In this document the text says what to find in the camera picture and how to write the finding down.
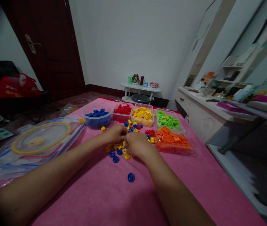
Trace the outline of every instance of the small white side table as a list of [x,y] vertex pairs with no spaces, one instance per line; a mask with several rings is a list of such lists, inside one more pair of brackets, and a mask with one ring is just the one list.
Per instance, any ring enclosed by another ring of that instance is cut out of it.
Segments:
[[145,90],[145,91],[151,92],[151,94],[150,94],[150,102],[148,103],[148,105],[150,105],[150,103],[151,103],[151,99],[152,99],[153,93],[162,91],[160,88],[148,88],[148,87],[144,87],[144,86],[139,85],[139,84],[134,85],[132,83],[131,84],[129,84],[129,83],[121,83],[121,85],[125,86],[125,96],[122,97],[122,100],[126,101],[126,102],[130,102],[130,103],[136,103],[131,99],[130,88],[138,89],[139,90],[139,94],[140,94],[141,90]]

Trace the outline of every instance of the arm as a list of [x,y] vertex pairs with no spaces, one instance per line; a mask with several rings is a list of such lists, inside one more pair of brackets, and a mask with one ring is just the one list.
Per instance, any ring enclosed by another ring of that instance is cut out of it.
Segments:
[[115,125],[0,189],[0,215],[8,225],[24,225],[91,158],[95,150],[119,143],[127,132]]
[[127,153],[139,157],[147,166],[171,225],[215,225],[144,134],[129,133],[125,142]]

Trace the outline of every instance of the baseboard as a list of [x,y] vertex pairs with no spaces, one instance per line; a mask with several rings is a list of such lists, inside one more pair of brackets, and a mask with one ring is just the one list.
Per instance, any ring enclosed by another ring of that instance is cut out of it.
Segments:
[[[113,96],[117,96],[117,97],[123,97],[125,96],[125,91],[124,90],[119,90],[119,89],[112,89],[112,88],[108,88],[108,87],[103,87],[103,86],[98,86],[98,85],[93,85],[93,84],[88,84],[85,85],[86,88],[86,92],[89,91],[94,91],[97,93],[103,93],[103,94],[108,94],[108,95],[113,95]],[[161,107],[167,107],[169,100],[164,99],[164,98],[159,98],[157,97],[159,100],[163,101],[163,105]]]

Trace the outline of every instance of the blue round lego piece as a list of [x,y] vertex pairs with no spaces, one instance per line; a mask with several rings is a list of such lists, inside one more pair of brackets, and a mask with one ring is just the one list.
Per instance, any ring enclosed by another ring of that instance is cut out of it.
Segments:
[[110,157],[114,157],[115,156],[115,152],[114,151],[109,152],[109,156]]
[[117,154],[118,154],[118,155],[122,155],[122,154],[123,154],[123,151],[122,151],[121,149],[119,149],[119,150],[117,151]]
[[117,163],[117,162],[119,162],[120,159],[119,159],[118,156],[115,156],[112,160],[113,160],[114,163]]
[[134,175],[132,173],[128,174],[128,181],[130,183],[134,182],[134,179],[135,179],[135,177],[134,177]]

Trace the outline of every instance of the container lid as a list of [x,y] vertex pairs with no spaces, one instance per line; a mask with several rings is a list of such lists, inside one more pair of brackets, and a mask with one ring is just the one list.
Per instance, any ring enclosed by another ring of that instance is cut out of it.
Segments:
[[149,97],[143,94],[133,94],[131,96],[131,99],[138,103],[149,103]]
[[21,135],[12,143],[11,149],[19,154],[39,153],[58,144],[70,130],[71,126],[65,122],[47,123]]

